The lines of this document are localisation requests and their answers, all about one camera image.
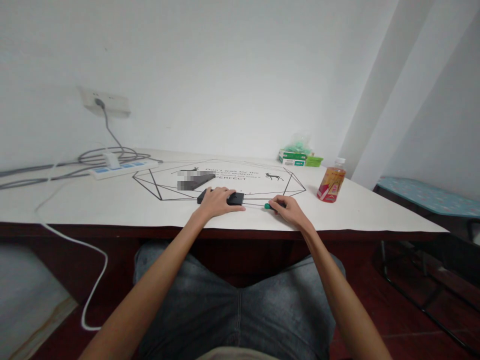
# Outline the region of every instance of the bottle label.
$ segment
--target bottle label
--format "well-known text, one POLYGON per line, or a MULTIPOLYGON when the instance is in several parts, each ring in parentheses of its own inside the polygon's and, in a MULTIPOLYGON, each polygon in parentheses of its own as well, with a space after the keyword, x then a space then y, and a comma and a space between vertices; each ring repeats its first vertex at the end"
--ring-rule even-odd
POLYGON ((318 188, 316 197, 326 203, 334 203, 337 200, 344 179, 345 172, 338 172, 328 168, 318 188))

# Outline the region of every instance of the plastic bottle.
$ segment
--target plastic bottle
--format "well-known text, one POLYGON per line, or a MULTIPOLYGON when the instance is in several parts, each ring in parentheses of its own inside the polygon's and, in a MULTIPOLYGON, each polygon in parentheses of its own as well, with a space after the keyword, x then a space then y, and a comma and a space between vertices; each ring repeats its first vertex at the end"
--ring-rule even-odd
POLYGON ((345 159, 337 157, 335 166, 327 167, 325 176, 321 181, 320 187, 316 192, 316 197, 326 203, 334 203, 337 201, 340 188, 347 173, 344 169, 345 159))

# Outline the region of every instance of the hand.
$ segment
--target hand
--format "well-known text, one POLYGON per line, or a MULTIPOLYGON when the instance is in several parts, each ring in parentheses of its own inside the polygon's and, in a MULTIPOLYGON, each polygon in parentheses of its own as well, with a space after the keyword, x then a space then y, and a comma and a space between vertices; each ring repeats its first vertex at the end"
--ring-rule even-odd
POLYGON ((215 190, 211 190, 211 187, 206 189, 200 207, 195 211, 202 214, 207 221, 233 211, 245 211, 245 208, 241 205, 227 204, 227 198, 236 190, 228 190, 226 187, 217 187, 215 190))
POLYGON ((270 200, 268 204, 274 208, 282 218, 299 230, 311 224, 297 201, 291 196, 277 195, 270 200), (284 203, 286 207, 281 206, 279 203, 284 203))

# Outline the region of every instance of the gray cable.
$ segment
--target gray cable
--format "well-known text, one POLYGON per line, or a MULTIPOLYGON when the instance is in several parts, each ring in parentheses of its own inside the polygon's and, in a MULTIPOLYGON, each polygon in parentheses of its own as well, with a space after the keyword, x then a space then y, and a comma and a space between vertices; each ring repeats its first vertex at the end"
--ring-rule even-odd
MULTIPOLYGON (((128 162, 133 162, 133 161, 140 161, 140 160, 153 160, 157 161, 159 163, 162 163, 162 160, 158 160, 155 158, 152 158, 150 154, 147 153, 141 153, 141 152, 136 152, 134 149, 130 147, 124 147, 118 141, 118 139, 115 137, 115 135, 112 133, 112 131, 109 128, 109 120, 107 116, 107 112, 105 111, 105 104, 101 101, 101 104, 97 102, 97 104, 101 107, 103 110, 103 114, 105 115, 105 127, 110 133, 111 137, 115 140, 115 142, 118 144, 118 146, 110 146, 107 147, 108 150, 117 150, 119 149, 120 151, 112 151, 114 154, 120 154, 118 156, 118 162, 120 164, 125 164, 128 162)), ((85 166, 88 165, 87 167, 82 167, 81 169, 74 170, 71 172, 68 172, 63 175, 55 176, 52 177, 50 180, 63 180, 63 179, 72 179, 72 178, 80 178, 80 177, 85 177, 88 176, 89 173, 82 173, 87 170, 91 169, 96 169, 96 168, 101 168, 106 166, 107 164, 105 163, 102 153, 94 154, 95 152, 100 152, 104 151, 105 148, 98 148, 94 150, 89 150, 78 156, 76 161, 69 161, 69 162, 62 162, 56 165, 56 167, 62 167, 66 165, 81 165, 85 166)), ((0 178, 11 176, 11 175, 17 175, 17 174, 22 174, 22 173, 28 173, 28 172, 34 172, 34 171, 40 171, 40 170, 47 170, 51 169, 54 167, 54 164, 48 164, 48 165, 38 165, 38 166, 30 166, 30 167, 23 167, 23 168, 18 168, 18 169, 13 169, 13 170, 7 170, 7 171, 0 171, 0 178)), ((34 185, 34 184, 40 184, 48 181, 47 177, 37 177, 37 178, 30 178, 30 179, 23 179, 23 180, 16 180, 16 181, 11 181, 11 182, 6 182, 3 184, 0 184, 0 191, 1 190, 6 190, 6 189, 13 189, 13 188, 21 188, 24 186, 29 186, 29 185, 34 185)))

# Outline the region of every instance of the jeans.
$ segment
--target jeans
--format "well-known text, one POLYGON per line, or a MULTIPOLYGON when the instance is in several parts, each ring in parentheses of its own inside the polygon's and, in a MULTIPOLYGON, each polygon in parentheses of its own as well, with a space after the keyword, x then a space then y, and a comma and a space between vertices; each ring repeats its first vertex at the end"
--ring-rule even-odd
MULTIPOLYGON (((166 241, 150 241, 138 250, 135 284, 167 246, 166 241)), ((340 260, 332 257, 345 275, 340 260)), ((230 346, 280 360, 328 360, 334 331, 335 319, 311 256, 252 286, 236 288, 188 254, 139 355, 194 360, 230 346)))

